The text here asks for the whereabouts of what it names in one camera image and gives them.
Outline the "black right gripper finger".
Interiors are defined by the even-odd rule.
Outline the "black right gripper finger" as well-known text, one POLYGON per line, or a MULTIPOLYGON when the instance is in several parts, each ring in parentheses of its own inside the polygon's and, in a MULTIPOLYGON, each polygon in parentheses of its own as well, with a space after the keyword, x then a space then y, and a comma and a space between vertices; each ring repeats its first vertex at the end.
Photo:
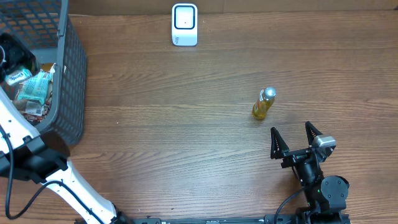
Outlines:
POLYGON ((306 130, 307 140, 308 140, 309 145, 312 145, 313 140, 317 136, 322 135, 322 133, 316 127, 314 127, 314 125, 309 121, 307 121, 305 123, 305 130, 306 130))
POLYGON ((275 127, 271 128, 271 159, 281 159, 289 147, 275 127))

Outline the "teal tissue pack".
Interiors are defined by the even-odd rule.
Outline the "teal tissue pack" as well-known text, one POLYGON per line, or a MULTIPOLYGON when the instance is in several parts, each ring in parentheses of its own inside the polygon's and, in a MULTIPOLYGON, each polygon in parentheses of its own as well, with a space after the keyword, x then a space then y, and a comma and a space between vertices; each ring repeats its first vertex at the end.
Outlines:
POLYGON ((30 79, 31 77, 31 71, 24 66, 21 66, 11 74, 6 75, 5 81, 9 86, 14 86, 30 79))

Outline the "yellow dish soap bottle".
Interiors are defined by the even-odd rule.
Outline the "yellow dish soap bottle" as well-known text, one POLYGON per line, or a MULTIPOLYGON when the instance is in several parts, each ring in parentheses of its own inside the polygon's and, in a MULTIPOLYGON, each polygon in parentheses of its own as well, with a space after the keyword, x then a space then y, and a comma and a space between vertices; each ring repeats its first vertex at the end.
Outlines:
POLYGON ((267 115, 269 108, 273 105, 276 98, 276 90, 274 87, 269 86, 261 90, 259 98, 252 107, 252 116, 256 119, 264 119, 267 115))

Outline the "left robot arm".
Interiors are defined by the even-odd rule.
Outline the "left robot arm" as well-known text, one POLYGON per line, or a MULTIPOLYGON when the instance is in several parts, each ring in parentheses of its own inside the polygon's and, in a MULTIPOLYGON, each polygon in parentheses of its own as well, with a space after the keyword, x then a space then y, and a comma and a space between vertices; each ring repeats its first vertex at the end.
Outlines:
POLYGON ((51 189, 74 208, 86 223, 130 223, 112 202, 103 198, 74 167, 68 145, 80 141, 83 133, 86 57, 74 46, 78 39, 59 37, 60 46, 51 58, 53 72, 45 73, 39 55, 33 54, 16 36, 1 34, 1 82, 13 86, 37 78, 52 82, 49 115, 31 125, 1 92, 1 176, 8 179, 5 213, 11 215, 14 180, 33 181, 41 189, 51 189))

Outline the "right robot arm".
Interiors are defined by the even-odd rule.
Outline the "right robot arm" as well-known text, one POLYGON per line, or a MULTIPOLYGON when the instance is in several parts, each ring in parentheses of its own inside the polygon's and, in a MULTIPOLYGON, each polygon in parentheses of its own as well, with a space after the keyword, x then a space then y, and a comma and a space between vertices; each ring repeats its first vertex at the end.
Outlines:
POLYGON ((305 123, 308 147, 291 151, 275 127, 271 128, 271 159, 281 159, 281 167, 291 168, 299 180, 301 189, 285 199, 273 216, 274 223, 350 223, 348 215, 341 212, 346 208, 349 182, 338 175, 325 177, 320 164, 332 154, 336 140, 323 134, 314 125, 305 123), (280 216, 284 205, 303 193, 306 207, 296 209, 287 218, 280 216))

